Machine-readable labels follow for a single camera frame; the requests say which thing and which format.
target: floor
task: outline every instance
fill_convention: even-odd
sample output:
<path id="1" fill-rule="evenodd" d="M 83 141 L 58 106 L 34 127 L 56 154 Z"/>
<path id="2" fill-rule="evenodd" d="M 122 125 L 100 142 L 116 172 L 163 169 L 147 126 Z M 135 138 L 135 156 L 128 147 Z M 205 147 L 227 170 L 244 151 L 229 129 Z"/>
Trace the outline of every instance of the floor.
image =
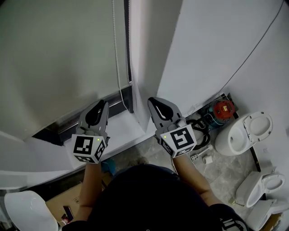
<path id="1" fill-rule="evenodd" d="M 222 156 L 215 150 L 207 151 L 212 154 L 213 162 L 204 164 L 202 158 L 194 161 L 196 168 L 208 180 L 215 195 L 225 204 L 231 206 L 235 212 L 246 219 L 252 208 L 240 205 L 231 205 L 229 200 L 234 197 L 238 186 L 251 171 L 256 171 L 256 166 L 251 152 L 247 151 L 239 156 Z M 128 167 L 129 162 L 138 157 L 145 157 L 150 164 L 167 167 L 171 170 L 172 162 L 169 154 L 159 145 L 154 137 L 151 137 L 130 149 L 112 157 L 116 163 L 117 171 Z"/>

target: cardboard box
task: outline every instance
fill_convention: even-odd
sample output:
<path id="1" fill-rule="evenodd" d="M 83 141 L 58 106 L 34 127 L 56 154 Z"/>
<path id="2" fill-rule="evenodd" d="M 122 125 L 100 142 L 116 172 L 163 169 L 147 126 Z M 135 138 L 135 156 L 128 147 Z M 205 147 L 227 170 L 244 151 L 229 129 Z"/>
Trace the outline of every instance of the cardboard box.
<path id="1" fill-rule="evenodd" d="M 46 201 L 46 205 L 54 218 L 60 224 L 64 226 L 65 224 L 61 221 L 61 217 L 65 214 L 63 206 L 69 206 L 72 215 L 75 217 L 79 209 L 79 195 L 82 184 L 72 187 L 67 191 L 57 195 L 56 197 Z"/>

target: white cable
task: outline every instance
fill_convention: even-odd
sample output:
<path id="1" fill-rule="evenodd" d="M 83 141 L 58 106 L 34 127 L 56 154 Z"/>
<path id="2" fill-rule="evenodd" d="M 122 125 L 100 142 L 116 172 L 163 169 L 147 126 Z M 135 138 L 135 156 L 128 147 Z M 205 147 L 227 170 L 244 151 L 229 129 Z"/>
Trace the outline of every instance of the white cable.
<path id="1" fill-rule="evenodd" d="M 114 51 L 116 54 L 116 65 L 117 65 L 117 84 L 118 88 L 121 94 L 121 100 L 123 103 L 123 106 L 127 109 L 125 102 L 122 97 L 122 92 L 121 92 L 121 80 L 119 77 L 119 66 L 118 66 L 118 57 L 117 57 L 117 34 L 116 34 L 116 18 L 115 18 L 115 11 L 114 11 L 114 0 L 112 0 L 112 22 L 113 22 L 113 39 L 114 39 Z"/>
<path id="2" fill-rule="evenodd" d="M 214 118 L 213 118 L 213 116 L 212 116 L 211 114 L 207 113 L 207 114 L 205 114 L 204 116 L 206 116 L 206 115 L 210 115 L 210 116 L 212 117 L 213 121 L 215 121 Z"/>

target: toilet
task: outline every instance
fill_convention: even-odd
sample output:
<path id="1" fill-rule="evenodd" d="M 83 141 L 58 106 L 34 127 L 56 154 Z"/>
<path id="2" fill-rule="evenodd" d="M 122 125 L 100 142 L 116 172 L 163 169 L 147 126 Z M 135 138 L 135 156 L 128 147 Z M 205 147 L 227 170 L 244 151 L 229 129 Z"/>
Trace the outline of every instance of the toilet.
<path id="1" fill-rule="evenodd" d="M 271 117 L 258 111 L 246 114 L 224 128 L 215 140 L 215 149 L 222 155 L 234 156 L 247 151 L 272 132 Z"/>
<path id="2" fill-rule="evenodd" d="M 285 176 L 274 172 L 273 167 L 266 168 L 261 172 L 252 171 L 237 189 L 236 202 L 247 208 L 252 207 L 264 193 L 274 193 L 284 183 Z"/>
<path id="3" fill-rule="evenodd" d="M 289 203 L 285 201 L 259 200 L 248 216 L 246 223 L 254 231 L 259 231 L 272 214 L 282 213 L 288 209 Z"/>
<path id="4" fill-rule="evenodd" d="M 6 211 L 20 231 L 58 231 L 58 224 L 45 201 L 33 191 L 8 193 Z"/>

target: white panel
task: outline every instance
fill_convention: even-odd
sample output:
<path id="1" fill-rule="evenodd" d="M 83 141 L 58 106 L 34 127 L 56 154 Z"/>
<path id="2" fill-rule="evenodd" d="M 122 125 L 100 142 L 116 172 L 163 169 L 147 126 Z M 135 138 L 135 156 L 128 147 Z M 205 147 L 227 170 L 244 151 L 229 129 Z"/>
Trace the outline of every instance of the white panel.
<path id="1" fill-rule="evenodd" d="M 26 142 L 0 132 L 0 170 L 17 172 L 72 170 L 64 146 L 28 138 Z"/>
<path id="2" fill-rule="evenodd" d="M 216 94 L 257 44 L 281 0 L 184 0 L 158 97 L 182 113 Z"/>
<path id="3" fill-rule="evenodd" d="M 48 171 L 48 172 L 14 172 L 14 171 L 1 171 L 0 178 L 7 177 L 5 180 L 10 180 L 10 185 L 13 185 L 15 188 L 28 188 L 35 185 L 45 183 L 47 181 L 53 180 L 57 177 L 63 176 L 69 173 L 69 171 Z M 27 183 L 24 185 L 20 179 L 26 178 Z"/>
<path id="4" fill-rule="evenodd" d="M 284 3 L 279 16 L 259 46 L 229 82 L 226 92 L 240 107 L 240 113 L 265 111 L 273 120 L 268 138 L 254 148 L 261 168 L 268 161 L 286 177 L 285 185 L 271 198 L 289 199 L 289 7 Z M 289 212 L 282 219 L 280 231 L 289 226 Z"/>
<path id="5" fill-rule="evenodd" d="M 27 186 L 27 176 L 0 174 L 0 190 L 18 189 Z"/>
<path id="6" fill-rule="evenodd" d="M 123 3 L 117 3 L 125 86 L 123 17 Z M 26 139 L 118 90 L 109 0 L 6 0 L 0 34 L 0 130 L 10 135 Z"/>
<path id="7" fill-rule="evenodd" d="M 182 0 L 131 0 L 131 71 L 135 115 L 144 131 L 150 113 L 148 98 L 157 96 Z"/>

